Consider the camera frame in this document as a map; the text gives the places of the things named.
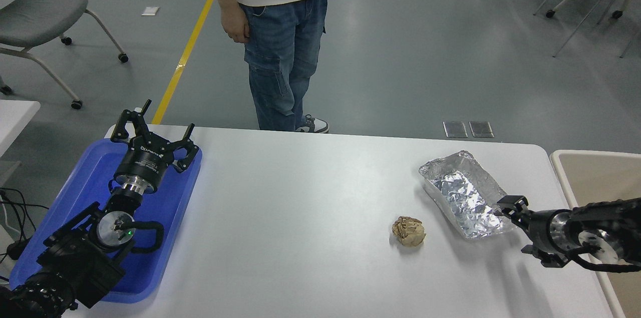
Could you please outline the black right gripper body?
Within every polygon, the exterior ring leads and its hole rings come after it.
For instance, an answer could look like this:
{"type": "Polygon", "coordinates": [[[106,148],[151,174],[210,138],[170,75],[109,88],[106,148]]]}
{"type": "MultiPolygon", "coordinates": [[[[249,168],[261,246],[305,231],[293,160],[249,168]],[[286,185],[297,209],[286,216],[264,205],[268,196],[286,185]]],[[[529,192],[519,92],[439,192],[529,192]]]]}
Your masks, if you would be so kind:
{"type": "Polygon", "coordinates": [[[550,238],[550,222],[555,210],[528,211],[527,236],[533,245],[547,253],[555,253],[552,238],[550,238]]]}

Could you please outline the person's right hand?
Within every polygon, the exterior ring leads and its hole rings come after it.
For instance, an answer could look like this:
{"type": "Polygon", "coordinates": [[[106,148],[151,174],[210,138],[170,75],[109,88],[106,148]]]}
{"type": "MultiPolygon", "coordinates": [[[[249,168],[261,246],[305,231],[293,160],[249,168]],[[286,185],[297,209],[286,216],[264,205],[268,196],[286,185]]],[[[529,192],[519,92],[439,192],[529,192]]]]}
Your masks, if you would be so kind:
{"type": "Polygon", "coordinates": [[[246,14],[238,3],[220,5],[221,25],[227,36],[236,43],[249,42],[250,28],[246,14]]]}

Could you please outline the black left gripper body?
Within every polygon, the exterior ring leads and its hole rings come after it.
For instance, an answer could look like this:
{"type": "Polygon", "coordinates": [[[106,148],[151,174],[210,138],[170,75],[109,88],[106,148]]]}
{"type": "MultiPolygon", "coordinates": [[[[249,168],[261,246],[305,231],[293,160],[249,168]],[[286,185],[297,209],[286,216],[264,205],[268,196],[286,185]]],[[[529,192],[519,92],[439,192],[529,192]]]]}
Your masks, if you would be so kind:
{"type": "Polygon", "coordinates": [[[169,151],[169,140],[160,136],[136,136],[128,143],[128,150],[114,173],[119,185],[131,181],[146,181],[145,193],[154,193],[162,182],[169,164],[174,160],[169,151]]]}

